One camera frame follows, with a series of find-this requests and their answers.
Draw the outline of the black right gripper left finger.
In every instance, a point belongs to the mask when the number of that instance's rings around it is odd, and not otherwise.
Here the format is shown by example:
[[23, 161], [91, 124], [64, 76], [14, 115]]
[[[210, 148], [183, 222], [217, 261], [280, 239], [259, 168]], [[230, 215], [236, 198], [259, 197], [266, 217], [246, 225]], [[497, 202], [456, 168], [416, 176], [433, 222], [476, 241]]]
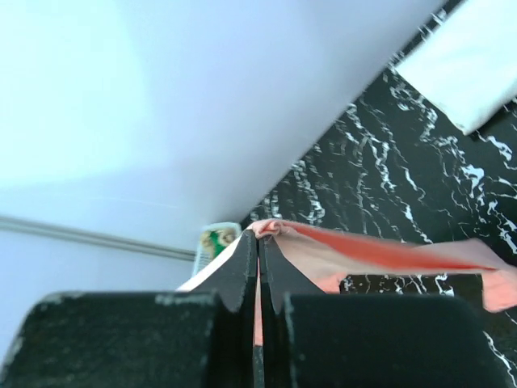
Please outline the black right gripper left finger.
[[4, 387], [251, 387], [257, 241], [189, 292], [54, 293], [1, 367]]

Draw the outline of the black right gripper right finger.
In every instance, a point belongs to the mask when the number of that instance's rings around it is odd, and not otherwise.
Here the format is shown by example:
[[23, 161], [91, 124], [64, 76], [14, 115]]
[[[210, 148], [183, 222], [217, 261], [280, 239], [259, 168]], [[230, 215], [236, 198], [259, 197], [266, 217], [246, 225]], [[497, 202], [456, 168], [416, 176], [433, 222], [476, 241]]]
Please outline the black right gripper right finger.
[[504, 387], [481, 323], [455, 297], [324, 293], [258, 245], [267, 387]]

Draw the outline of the salmon pink t shirt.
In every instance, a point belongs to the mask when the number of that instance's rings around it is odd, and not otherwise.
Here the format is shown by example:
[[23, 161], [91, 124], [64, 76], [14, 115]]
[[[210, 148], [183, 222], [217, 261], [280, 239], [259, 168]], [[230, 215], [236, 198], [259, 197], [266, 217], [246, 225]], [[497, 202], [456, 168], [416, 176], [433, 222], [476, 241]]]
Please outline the salmon pink t shirt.
[[326, 293], [336, 293], [348, 275], [479, 274], [486, 310], [516, 305], [516, 268], [475, 238], [415, 246], [282, 219], [255, 221], [247, 229], [258, 240], [273, 238], [284, 257]]

